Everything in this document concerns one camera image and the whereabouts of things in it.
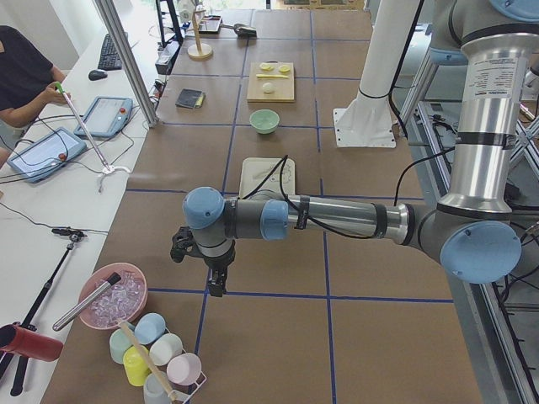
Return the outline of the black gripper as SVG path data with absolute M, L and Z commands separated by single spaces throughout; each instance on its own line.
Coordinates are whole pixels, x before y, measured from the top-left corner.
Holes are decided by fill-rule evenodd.
M 206 265 L 211 268 L 207 289 L 213 297 L 223 297 L 227 293 L 227 268 L 235 259 L 235 241 L 224 239 L 213 245 L 200 244 Z

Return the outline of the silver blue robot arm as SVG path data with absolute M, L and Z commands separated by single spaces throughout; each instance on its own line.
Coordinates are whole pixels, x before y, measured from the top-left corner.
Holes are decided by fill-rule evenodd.
M 420 250 L 470 284 L 509 274 L 522 247 L 504 201 L 510 153 L 528 61 L 538 48 L 535 1 L 439 1 L 431 49 L 465 56 L 467 75 L 451 183 L 435 208 L 320 199 L 256 188 L 242 198 L 202 187 L 183 203 L 186 226 L 173 236 L 171 258 L 201 258 L 207 287 L 226 291 L 227 269 L 241 238 L 281 240 L 290 228 L 320 228 L 354 239 L 387 238 Z

